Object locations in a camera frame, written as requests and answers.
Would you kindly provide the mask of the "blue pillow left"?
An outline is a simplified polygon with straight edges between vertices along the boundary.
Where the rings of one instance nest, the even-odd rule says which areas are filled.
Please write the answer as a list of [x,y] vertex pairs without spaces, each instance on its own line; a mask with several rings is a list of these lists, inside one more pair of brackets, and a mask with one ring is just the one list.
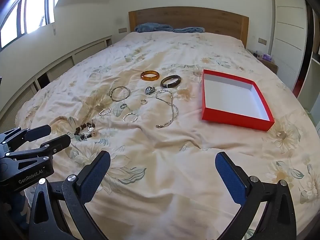
[[159,23],[143,23],[139,24],[134,29],[137,33],[154,32],[154,31],[173,31],[173,27],[168,24]]

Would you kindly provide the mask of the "thin silver bangle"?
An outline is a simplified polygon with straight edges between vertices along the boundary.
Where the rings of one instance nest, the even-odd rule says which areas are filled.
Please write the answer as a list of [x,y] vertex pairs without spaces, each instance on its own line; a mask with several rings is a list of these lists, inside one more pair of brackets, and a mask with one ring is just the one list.
[[110,98],[114,102],[121,102],[131,95],[131,90],[125,86],[115,87],[110,91]]

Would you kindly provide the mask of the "blue pillow right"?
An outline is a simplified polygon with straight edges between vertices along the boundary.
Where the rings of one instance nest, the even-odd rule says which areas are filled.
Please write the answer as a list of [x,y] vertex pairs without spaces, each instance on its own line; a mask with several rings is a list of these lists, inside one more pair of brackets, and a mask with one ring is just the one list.
[[174,33],[204,33],[205,29],[203,27],[186,27],[173,29],[172,31]]

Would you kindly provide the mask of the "amber bangle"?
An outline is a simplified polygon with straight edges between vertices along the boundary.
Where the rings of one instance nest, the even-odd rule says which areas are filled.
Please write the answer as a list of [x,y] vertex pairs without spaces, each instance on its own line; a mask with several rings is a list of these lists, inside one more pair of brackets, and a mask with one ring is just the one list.
[[144,81],[156,81],[160,74],[155,70],[146,70],[140,74],[140,78]]

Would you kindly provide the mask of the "wooden nightstand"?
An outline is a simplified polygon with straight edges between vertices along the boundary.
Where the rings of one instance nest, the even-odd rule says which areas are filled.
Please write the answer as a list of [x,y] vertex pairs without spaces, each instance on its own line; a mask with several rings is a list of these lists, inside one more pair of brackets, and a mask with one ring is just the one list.
[[278,66],[273,63],[272,61],[268,61],[266,59],[263,58],[263,53],[260,51],[253,51],[248,49],[247,51],[249,51],[258,61],[260,61],[263,65],[265,65],[269,70],[271,70],[274,74],[277,74],[278,72]]

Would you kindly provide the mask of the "blue pillow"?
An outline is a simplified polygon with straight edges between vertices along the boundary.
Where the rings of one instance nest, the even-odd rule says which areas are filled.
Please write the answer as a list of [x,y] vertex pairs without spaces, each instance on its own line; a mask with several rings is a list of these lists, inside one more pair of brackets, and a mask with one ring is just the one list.
[[168,24],[159,23],[143,23],[139,24],[134,29],[137,33],[154,32],[154,31],[173,31],[173,27]]
[[205,29],[203,27],[186,27],[173,29],[172,31],[174,33],[204,33]]

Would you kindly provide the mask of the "low white wall cabinet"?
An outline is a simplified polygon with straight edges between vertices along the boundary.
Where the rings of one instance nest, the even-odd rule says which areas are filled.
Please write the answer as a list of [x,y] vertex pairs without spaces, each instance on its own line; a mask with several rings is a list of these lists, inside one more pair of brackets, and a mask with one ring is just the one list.
[[28,80],[1,109],[1,131],[15,127],[15,116],[23,104],[39,90],[84,59],[112,45],[112,36],[81,46],[55,60]]

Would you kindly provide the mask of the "red jewelry box tray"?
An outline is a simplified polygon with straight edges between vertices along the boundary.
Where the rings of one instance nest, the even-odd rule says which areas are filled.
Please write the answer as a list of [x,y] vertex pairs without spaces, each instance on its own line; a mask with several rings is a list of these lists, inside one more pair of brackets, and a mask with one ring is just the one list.
[[274,125],[272,112],[254,81],[208,69],[202,73],[201,119],[264,132]]

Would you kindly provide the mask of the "window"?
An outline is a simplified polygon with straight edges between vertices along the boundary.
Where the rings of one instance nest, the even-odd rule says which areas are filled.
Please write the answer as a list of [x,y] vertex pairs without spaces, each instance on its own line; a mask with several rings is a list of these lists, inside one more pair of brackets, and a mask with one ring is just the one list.
[[56,0],[14,0],[1,19],[1,49],[55,22]]

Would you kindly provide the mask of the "wooden headboard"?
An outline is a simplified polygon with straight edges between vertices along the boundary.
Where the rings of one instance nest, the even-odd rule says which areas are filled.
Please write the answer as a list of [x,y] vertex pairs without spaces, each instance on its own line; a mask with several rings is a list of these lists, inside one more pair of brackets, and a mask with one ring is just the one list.
[[168,24],[174,28],[203,27],[208,33],[231,36],[247,46],[249,18],[228,11],[202,7],[157,7],[129,12],[130,31],[148,22]]

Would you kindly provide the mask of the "silver wristwatch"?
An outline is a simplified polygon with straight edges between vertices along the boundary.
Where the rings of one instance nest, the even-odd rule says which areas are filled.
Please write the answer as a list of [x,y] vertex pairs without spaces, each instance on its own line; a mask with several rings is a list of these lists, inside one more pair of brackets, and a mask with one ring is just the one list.
[[151,94],[153,94],[155,92],[155,87],[153,87],[153,86],[148,86],[148,87],[146,87],[146,89],[144,90],[144,93],[146,94],[146,95],[151,95]]

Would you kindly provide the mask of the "dark brown jade bangle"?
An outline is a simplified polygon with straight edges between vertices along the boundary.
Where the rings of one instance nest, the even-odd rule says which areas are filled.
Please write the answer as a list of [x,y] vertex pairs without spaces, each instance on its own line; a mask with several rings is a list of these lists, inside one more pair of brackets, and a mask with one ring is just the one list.
[[175,88],[182,81],[182,78],[179,75],[170,75],[161,80],[161,88]]

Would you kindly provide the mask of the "floral beige bedspread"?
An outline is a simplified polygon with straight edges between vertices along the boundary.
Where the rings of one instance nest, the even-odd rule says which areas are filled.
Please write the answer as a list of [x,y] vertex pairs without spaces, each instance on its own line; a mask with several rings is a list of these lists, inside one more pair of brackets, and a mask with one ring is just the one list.
[[[201,119],[202,72],[254,81],[274,117],[267,132]],[[156,81],[140,74],[155,70]],[[161,88],[179,75],[175,88]],[[114,102],[118,86],[131,95]],[[148,86],[155,92],[146,95]],[[96,135],[74,132],[93,122]],[[102,150],[111,166],[89,213],[109,239],[216,239],[238,210],[216,168],[225,151],[247,174],[289,184],[297,231],[319,214],[319,137],[291,90],[242,45],[216,34],[130,33],[80,62],[27,101],[15,124],[48,124],[51,137],[72,136],[54,155],[52,181],[91,163]]]

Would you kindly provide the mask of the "purple tissue box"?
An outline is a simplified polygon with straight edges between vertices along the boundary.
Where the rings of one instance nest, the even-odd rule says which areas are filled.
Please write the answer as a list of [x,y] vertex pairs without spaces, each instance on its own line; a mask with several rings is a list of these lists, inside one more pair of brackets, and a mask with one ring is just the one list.
[[268,61],[268,62],[272,62],[272,57],[268,54],[263,54],[263,60]]

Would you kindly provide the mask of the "white wardrobe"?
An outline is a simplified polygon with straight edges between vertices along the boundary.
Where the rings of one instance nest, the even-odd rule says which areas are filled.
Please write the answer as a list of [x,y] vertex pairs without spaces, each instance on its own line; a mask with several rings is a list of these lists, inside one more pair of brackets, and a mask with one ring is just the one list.
[[274,0],[274,37],[271,56],[277,76],[293,90],[302,67],[308,31],[305,0]]

